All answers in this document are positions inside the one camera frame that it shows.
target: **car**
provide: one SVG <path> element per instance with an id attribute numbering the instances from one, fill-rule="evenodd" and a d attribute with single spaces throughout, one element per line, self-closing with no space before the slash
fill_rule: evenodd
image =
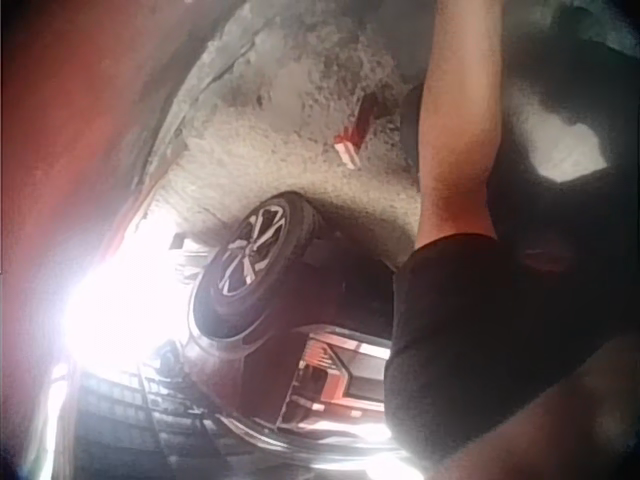
<path id="1" fill-rule="evenodd" d="M 230 429 L 289 462 L 404 458 L 384 420 L 392 277 L 301 194 L 275 195 L 195 282 L 184 369 Z"/>

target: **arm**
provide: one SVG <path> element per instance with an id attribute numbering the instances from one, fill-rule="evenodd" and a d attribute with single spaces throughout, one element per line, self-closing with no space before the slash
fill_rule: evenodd
<path id="1" fill-rule="evenodd" d="M 486 181 L 501 135 L 504 0 L 440 0 L 420 116 L 421 247 L 454 233 L 495 236 Z"/>

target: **person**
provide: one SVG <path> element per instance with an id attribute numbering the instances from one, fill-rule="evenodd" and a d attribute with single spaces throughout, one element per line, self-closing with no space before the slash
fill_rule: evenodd
<path id="1" fill-rule="evenodd" d="M 601 478 L 640 418 L 637 299 L 632 284 L 602 280 L 585 295 L 588 265 L 536 270 L 496 236 L 487 180 L 502 135 L 504 2 L 436 2 L 387 421 L 430 478 Z"/>

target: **concrete surface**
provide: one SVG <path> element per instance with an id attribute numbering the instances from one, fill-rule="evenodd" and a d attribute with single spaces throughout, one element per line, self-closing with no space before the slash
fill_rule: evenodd
<path id="1" fill-rule="evenodd" d="M 562 3 L 509 2 L 506 46 L 531 32 L 548 36 Z M 593 38 L 638 56 L 630 29 L 601 2 L 572 3 L 597 12 Z M 358 171 L 348 170 L 331 144 L 353 119 L 364 93 L 382 91 L 397 105 L 422 79 L 432 21 L 432 2 L 416 0 L 249 2 L 210 43 L 185 84 L 186 93 L 174 104 L 153 161 L 177 161 L 159 190 L 156 207 L 169 209 L 181 228 L 215 245 L 262 199 L 298 190 L 372 253 L 392 265 L 401 263 L 412 250 L 419 195 L 398 144 L 399 116 L 375 124 Z M 508 62 L 505 110 L 513 148 L 501 155 L 518 158 L 502 161 L 509 163 L 502 168 L 507 173 L 496 182 L 501 184 L 496 187 L 496 216 L 506 219 L 496 221 L 507 225 L 506 235 L 510 219 L 522 216 L 513 209 L 505 212 L 511 203 L 505 195 L 521 186 L 512 181 L 515 170 L 533 167 L 536 173 L 521 182 L 557 190 L 563 182 L 634 161 L 628 158 L 632 145 L 624 138 L 634 138 L 634 127 L 638 131 L 637 117 L 633 120 L 637 88 L 629 80 L 613 78 L 615 68 L 611 78 L 582 86 L 584 71 L 573 69 L 580 77 L 566 74 L 573 47 L 558 49 L 555 42 L 542 41 L 546 47 L 537 56 L 516 49 L 513 69 Z M 554 61 L 546 59 L 549 51 L 557 53 Z M 609 52 L 617 54 L 607 50 L 589 68 L 605 72 L 608 66 L 597 62 L 608 65 Z M 621 57 L 625 63 L 628 57 Z M 538 63 L 529 62 L 531 58 Z M 636 78 L 637 62 L 627 68 L 630 78 Z M 548 78 L 538 74 L 547 70 Z M 557 80 L 561 77 L 564 83 Z M 556 92 L 562 85 L 571 86 L 570 94 L 566 89 Z M 604 137 L 609 117 L 591 122 L 593 112 L 584 105 L 594 88 L 602 93 L 594 108 L 630 123 L 631 133 L 620 134 L 623 140 L 618 142 L 626 147 L 608 148 Z M 618 90 L 617 99 L 607 96 L 611 90 Z M 577 98 L 575 108 L 566 101 L 571 94 Z M 523 197 L 520 203 L 531 202 Z"/>

